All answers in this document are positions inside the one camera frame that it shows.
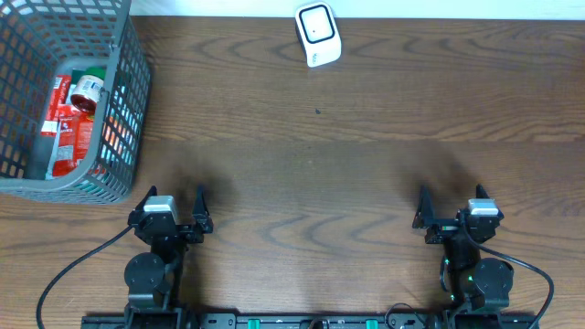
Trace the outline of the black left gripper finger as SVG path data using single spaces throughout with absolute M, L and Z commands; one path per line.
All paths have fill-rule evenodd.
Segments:
M 209 213 L 205 202 L 205 188 L 198 186 L 196 191 L 195 203 L 192 210 L 193 217 L 208 217 Z
M 156 186 L 151 186 L 148 190 L 148 192 L 146 193 L 146 195 L 144 196 L 144 198 L 138 203 L 138 205 L 135 207 L 136 211 L 143 211 L 144 210 L 144 205 L 146 204 L 147 200 L 151 197 L 151 196 L 157 196 L 157 188 Z

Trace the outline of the green lid jar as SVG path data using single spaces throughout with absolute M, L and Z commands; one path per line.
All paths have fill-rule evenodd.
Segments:
M 106 70 L 90 67 L 82 72 L 70 95 L 71 104 L 80 111 L 94 113 L 101 98 Z

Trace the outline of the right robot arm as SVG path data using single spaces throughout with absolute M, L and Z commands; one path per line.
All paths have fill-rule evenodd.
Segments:
M 452 218 L 438 218 L 426 187 L 420 189 L 414 228 L 426 231 L 427 244 L 441 244 L 441 288 L 452 305 L 425 320 L 427 328 L 501 328 L 501 310 L 509 305 L 514 269 L 506 261 L 483 258 L 482 244 L 495 235 L 503 213 L 484 188 Z

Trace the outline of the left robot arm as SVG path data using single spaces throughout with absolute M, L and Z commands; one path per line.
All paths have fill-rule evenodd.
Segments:
M 150 247 L 126 265 L 124 280 L 129 288 L 124 309 L 124 329 L 198 328 L 197 316 L 182 304 L 179 290 L 188 247 L 213 232 L 204 189 L 197 189 L 188 224 L 176 223 L 178 211 L 172 196 L 159 196 L 152 186 L 132 210 L 128 227 Z

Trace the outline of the white barcode scanner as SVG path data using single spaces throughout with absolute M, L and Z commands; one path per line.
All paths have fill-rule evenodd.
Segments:
M 333 10 L 325 2 L 303 5 L 295 13 L 296 32 L 309 68 L 337 61 L 342 41 Z

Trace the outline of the red snack packet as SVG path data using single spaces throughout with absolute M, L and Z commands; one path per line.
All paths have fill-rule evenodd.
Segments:
M 53 137 L 46 179 L 69 174 L 89 150 L 94 116 L 67 102 L 74 85 L 70 75 L 57 75 L 50 91 L 41 135 Z

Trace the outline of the green white packet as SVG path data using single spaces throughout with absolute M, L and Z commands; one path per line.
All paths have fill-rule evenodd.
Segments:
M 77 85 L 80 78 L 85 74 L 85 70 L 84 69 L 74 69 L 71 72 L 71 84 L 72 85 Z

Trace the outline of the grey plastic mesh basket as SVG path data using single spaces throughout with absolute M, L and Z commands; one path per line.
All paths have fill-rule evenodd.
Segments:
M 1 4 L 1 191 L 39 202 L 104 205 L 126 198 L 151 87 L 151 70 L 117 0 L 20 0 Z M 48 179 L 57 147 L 44 136 L 57 76 L 106 71 L 89 151 L 72 172 Z

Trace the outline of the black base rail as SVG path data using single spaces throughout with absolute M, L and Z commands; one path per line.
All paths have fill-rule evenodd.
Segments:
M 459 315 L 451 321 L 414 313 L 388 315 L 236 315 L 234 313 L 191 314 L 178 322 L 156 315 L 84 316 L 82 329 L 186 328 L 186 329 L 416 329 L 416 328 L 528 328 L 530 316 Z

